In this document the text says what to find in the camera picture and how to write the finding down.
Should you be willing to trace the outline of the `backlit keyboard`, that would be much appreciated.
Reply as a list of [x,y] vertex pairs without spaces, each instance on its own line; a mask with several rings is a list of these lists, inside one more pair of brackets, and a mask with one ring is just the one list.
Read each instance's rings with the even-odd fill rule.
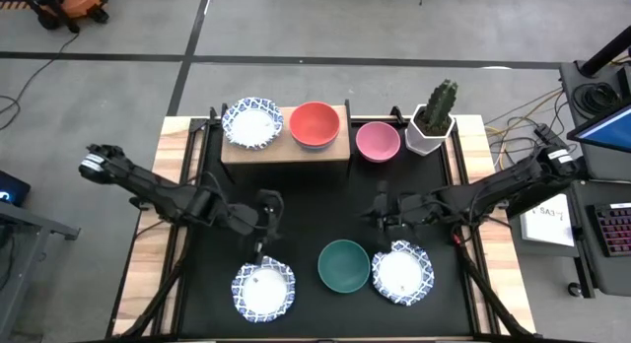
[[631,256],[631,202],[596,205],[596,234],[605,256]]

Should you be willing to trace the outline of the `grey metal cart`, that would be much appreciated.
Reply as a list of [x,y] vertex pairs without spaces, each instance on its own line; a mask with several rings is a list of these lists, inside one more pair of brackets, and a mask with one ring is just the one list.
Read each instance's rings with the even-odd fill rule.
[[50,235],[76,240],[81,230],[0,202],[0,226],[13,228],[7,271],[0,271],[0,343],[9,336]]

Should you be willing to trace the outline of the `computer monitor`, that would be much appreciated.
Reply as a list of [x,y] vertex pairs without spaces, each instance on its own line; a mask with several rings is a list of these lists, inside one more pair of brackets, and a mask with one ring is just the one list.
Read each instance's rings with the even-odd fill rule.
[[631,153],[631,103],[593,117],[570,131],[567,138],[582,144]]

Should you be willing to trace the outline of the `black device with blue light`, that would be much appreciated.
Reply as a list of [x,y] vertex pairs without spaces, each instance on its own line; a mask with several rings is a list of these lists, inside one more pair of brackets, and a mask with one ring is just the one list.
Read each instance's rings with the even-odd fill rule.
[[0,171],[0,201],[21,207],[30,190],[28,183]]

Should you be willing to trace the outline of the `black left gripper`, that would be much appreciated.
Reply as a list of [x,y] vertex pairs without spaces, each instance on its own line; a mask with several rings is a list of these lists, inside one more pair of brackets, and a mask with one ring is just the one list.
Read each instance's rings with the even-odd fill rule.
[[260,237],[254,243],[252,263],[261,264],[267,248],[279,238],[279,227],[285,204],[280,192],[260,189],[255,196],[259,220],[255,233]]

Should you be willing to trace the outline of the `orange shop vacuum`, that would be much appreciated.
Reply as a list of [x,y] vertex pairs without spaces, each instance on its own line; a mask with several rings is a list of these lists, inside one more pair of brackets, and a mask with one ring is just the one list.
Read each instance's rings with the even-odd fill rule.
[[109,14],[105,11],[108,0],[25,0],[36,13],[39,24],[49,31],[65,26],[71,33],[78,34],[78,19],[89,18],[105,24]]

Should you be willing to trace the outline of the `green ceramic bowl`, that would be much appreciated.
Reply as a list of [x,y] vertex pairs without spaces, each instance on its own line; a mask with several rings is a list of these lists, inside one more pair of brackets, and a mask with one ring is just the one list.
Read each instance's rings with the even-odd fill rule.
[[360,290],[368,281],[371,262],[366,250],[352,240],[334,240],[318,256],[317,272],[321,282],[338,294]]

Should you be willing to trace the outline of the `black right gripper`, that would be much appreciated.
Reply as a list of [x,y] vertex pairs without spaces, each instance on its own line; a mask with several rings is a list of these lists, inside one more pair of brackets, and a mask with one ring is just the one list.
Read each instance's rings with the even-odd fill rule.
[[386,181],[378,183],[377,191],[378,194],[374,199],[376,211],[364,212],[362,218],[378,231],[385,231],[388,227],[424,225],[434,207],[435,198],[431,195],[401,192],[390,198]]

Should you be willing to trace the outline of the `wooden shelf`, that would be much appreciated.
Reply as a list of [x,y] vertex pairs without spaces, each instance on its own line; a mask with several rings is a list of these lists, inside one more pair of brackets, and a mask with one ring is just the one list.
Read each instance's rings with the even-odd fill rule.
[[348,125],[348,108],[341,105],[332,107],[339,118],[340,129],[335,140],[326,148],[310,150],[300,146],[292,137],[289,129],[289,117],[295,106],[281,107],[285,118],[283,129],[272,143],[262,150],[250,150],[230,144],[226,137],[222,138],[221,161],[225,165],[270,164],[293,162],[346,162],[350,159],[350,141]]

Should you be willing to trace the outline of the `black pole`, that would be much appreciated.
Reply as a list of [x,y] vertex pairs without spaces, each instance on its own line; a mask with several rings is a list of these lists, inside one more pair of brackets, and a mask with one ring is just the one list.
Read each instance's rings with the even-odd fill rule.
[[605,47],[592,56],[587,62],[576,62],[578,71],[584,77],[592,77],[600,69],[631,47],[631,25],[611,40]]

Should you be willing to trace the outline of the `pink bowl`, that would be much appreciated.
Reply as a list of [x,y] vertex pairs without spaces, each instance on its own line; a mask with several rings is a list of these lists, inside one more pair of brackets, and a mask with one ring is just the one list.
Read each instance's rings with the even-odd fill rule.
[[366,160],[384,163],[398,153],[401,140],[397,130],[392,126],[381,121],[372,121],[358,130],[355,142]]

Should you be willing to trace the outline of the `grey desk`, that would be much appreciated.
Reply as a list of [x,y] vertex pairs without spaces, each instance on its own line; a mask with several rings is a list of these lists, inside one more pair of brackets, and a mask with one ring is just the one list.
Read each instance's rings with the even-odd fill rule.
[[509,204],[508,217],[517,217],[558,194],[567,197],[575,247],[553,250],[543,245],[543,253],[574,258],[577,285],[584,298],[592,299],[595,290],[611,296],[631,297],[631,255],[607,257],[603,254],[588,211],[593,205],[631,203],[631,183],[575,180],[565,186],[538,185],[526,198]]

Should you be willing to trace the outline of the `red bowl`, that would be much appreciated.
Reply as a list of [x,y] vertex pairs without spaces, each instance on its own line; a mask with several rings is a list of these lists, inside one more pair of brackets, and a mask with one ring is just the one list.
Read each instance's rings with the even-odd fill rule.
[[308,102],[291,114],[289,128],[293,138],[309,147],[321,147],[333,141],[339,133],[340,121],[336,110],[327,103]]

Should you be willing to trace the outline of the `blue patterned paper bowl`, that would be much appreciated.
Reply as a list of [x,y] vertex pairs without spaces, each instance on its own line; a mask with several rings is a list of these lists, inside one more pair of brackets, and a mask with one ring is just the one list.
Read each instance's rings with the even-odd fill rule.
[[407,240],[396,240],[388,252],[372,259],[373,286],[396,305],[411,307],[434,288],[435,272],[428,253]]
[[249,97],[228,107],[221,123],[224,136],[230,144],[262,150],[279,136],[284,126],[284,116],[274,101]]
[[252,323],[270,322],[284,315],[296,299],[292,268],[269,256],[259,264],[244,264],[231,283],[237,312]]

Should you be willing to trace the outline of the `green cactus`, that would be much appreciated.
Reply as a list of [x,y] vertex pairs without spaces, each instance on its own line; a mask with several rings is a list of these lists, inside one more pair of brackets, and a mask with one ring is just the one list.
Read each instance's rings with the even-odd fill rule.
[[443,135],[449,126],[449,112],[456,103],[458,84],[446,79],[431,94],[422,122],[431,135]]

